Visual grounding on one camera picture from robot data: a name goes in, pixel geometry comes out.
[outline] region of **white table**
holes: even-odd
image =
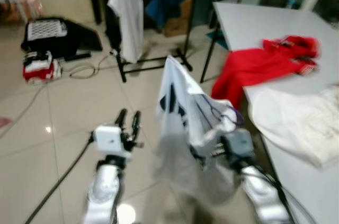
[[[339,33],[310,11],[215,3],[218,20],[231,50],[260,46],[262,39],[285,35],[312,36],[321,42],[320,70],[305,77],[292,75],[244,89],[248,101],[264,87],[291,94],[317,93],[339,79]],[[312,213],[318,224],[339,223],[339,165],[317,170],[264,139],[273,167],[285,186]],[[309,223],[288,200],[300,224]]]

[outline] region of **table leg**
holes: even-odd
[[[220,24],[218,23],[217,27],[216,27],[216,29],[214,30],[214,33],[213,33],[212,43],[211,43],[210,49],[208,51],[208,55],[207,55],[207,58],[206,58],[205,66],[204,66],[203,71],[202,71],[200,83],[204,82],[205,74],[206,74],[208,65],[210,63],[210,59],[211,59],[212,53],[213,53],[214,45],[215,45],[215,43],[217,41],[219,29],[220,29]]]

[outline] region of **wire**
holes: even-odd
[[[215,115],[215,112],[218,113],[218,115],[220,117],[226,117],[230,122],[234,123],[237,126],[242,126],[244,124],[244,118],[243,115],[236,110],[234,107],[230,106],[230,105],[226,105],[227,108],[232,109],[235,114],[236,114],[236,121],[233,121],[229,116],[222,114],[217,108],[215,108],[207,99],[207,97],[205,95],[201,95],[203,97],[203,99],[209,104],[210,108],[211,108],[211,113],[212,115],[220,122],[221,119],[217,117],[217,115]]]
[[[70,72],[69,73],[69,77],[70,78],[74,78],[74,79],[88,79],[88,78],[91,78],[91,77],[94,77],[96,76],[100,70],[104,70],[104,69],[111,69],[111,68],[116,68],[117,66],[108,66],[108,67],[100,67],[101,63],[104,62],[106,59],[108,58],[108,56],[105,56],[104,58],[102,58],[97,67],[95,67],[93,64],[90,64],[89,62],[83,62],[81,64],[77,64],[73,67],[70,67],[70,68],[62,68],[63,71],[65,72]],[[84,70],[92,70],[92,73],[88,76],[76,76],[74,74],[76,73],[79,73],[81,71],[84,71]]]
[[[35,93],[34,97],[30,101],[30,103],[27,105],[27,107],[19,114],[19,116],[4,130],[4,132],[0,135],[0,140],[20,121],[21,118],[27,113],[27,111],[30,109],[30,107],[33,105],[41,91],[47,86],[47,83],[45,83],[43,86],[41,86],[37,92]]]
[[[79,162],[79,160],[82,158],[82,156],[85,154],[86,150],[88,149],[89,145],[93,142],[93,137],[91,136],[82,151],[79,153],[78,157],[73,161],[73,163],[70,165],[70,167],[64,172],[62,177],[55,183],[55,185],[50,189],[50,191],[47,193],[47,195],[41,200],[41,202],[38,204],[38,206],[35,208],[35,210],[31,213],[31,215],[28,217],[25,224],[31,223],[31,221],[34,219],[34,217],[38,214],[38,212],[41,210],[43,205],[48,201],[48,199],[52,196],[54,191],[59,187],[59,185],[63,182],[63,180],[67,177],[67,175],[72,171],[72,169],[75,167],[75,165]]]
[[[269,177],[267,174],[263,174],[262,176],[259,175],[255,175],[255,174],[249,174],[249,173],[242,173],[242,175],[246,175],[246,176],[252,176],[252,177],[256,177],[256,178],[260,178],[262,180],[267,181],[268,183],[270,183],[273,187],[275,187],[276,189],[281,188],[284,192],[286,192],[286,194],[297,204],[297,207],[299,207],[299,209],[303,212],[303,214],[308,218],[309,222],[312,224],[317,224],[317,222],[315,221],[314,217],[310,214],[310,212],[300,203],[300,201],[298,199],[296,199],[296,197],[289,191],[287,190],[284,186],[282,186],[281,184],[277,183],[276,181],[274,181],[274,179],[272,177]]]

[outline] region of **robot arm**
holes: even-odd
[[[88,188],[83,224],[118,223],[117,205],[123,193],[123,170],[131,160],[133,148],[142,147],[136,142],[140,112],[134,117],[131,136],[123,129],[126,113],[127,110],[122,110],[114,125],[105,124],[93,132],[97,147],[106,154],[106,158],[98,162],[97,172]],[[212,155],[226,155],[229,167],[242,177],[242,188],[255,209],[258,223],[293,223],[272,182],[274,179],[264,176],[255,161],[249,132],[236,129],[225,133],[220,142]]]
[[[123,193],[123,170],[131,160],[140,128],[140,112],[132,122],[131,136],[124,132],[127,110],[121,110],[115,124],[105,124],[93,131],[94,142],[99,151],[106,154],[97,164],[97,171],[87,191],[86,212],[83,224],[118,223],[117,205]]]
[[[230,168],[242,177],[242,188],[254,207],[258,223],[294,223],[280,200],[277,188],[273,186],[274,179],[264,175],[264,171],[255,161],[249,132],[236,129],[226,133],[220,141],[212,155],[225,154]]]

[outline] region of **white shirt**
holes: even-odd
[[[142,55],[144,35],[144,3],[142,0],[108,0],[107,5],[120,18],[122,56],[136,63]]]
[[[279,148],[323,167],[339,156],[339,87],[292,95],[263,89],[252,102],[254,125]]]
[[[171,182],[204,204],[229,199],[238,185],[235,172],[225,165],[224,156],[210,156],[220,135],[235,128],[234,123],[221,120],[221,115],[236,120],[228,106],[227,100],[208,97],[183,66],[168,56],[156,110],[161,132],[153,158],[154,178]]]

